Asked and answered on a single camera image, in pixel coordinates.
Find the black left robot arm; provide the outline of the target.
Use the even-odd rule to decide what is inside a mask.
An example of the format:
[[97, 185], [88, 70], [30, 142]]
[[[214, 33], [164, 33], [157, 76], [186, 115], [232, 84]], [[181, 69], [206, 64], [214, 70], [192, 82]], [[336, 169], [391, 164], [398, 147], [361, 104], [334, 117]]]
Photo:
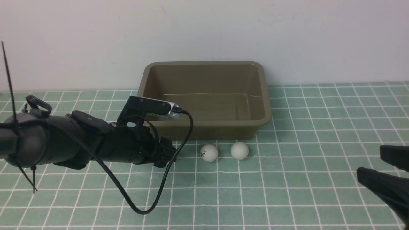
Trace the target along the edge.
[[155, 137], [144, 126], [146, 115], [174, 116], [177, 104], [130, 96], [117, 122], [108, 123], [74, 110], [64, 116], [50, 115], [51, 106], [33, 95], [26, 97], [24, 109], [1, 123], [1, 159], [23, 168], [55, 164], [83, 169], [94, 157], [57, 127], [81, 140], [104, 162], [153, 164], [163, 168], [176, 152], [171, 140]]

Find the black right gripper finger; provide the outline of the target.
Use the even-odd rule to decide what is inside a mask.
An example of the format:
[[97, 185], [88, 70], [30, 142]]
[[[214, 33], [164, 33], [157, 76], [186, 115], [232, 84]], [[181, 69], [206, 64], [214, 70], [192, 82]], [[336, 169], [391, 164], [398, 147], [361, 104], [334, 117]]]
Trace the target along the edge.
[[357, 180], [386, 203], [404, 224], [409, 220], [408, 179], [359, 167]]
[[403, 171], [409, 170], [409, 147], [381, 145], [380, 158], [384, 162]]

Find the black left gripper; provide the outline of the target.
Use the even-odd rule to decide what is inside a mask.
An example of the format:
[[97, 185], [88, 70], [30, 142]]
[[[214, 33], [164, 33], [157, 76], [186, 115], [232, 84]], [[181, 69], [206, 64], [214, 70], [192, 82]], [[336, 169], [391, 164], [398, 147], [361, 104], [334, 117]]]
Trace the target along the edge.
[[171, 140], [161, 137], [158, 143], [149, 127], [119, 126], [110, 131], [101, 144], [101, 160], [118, 163], [153, 164], [164, 168], [172, 160], [176, 148]]

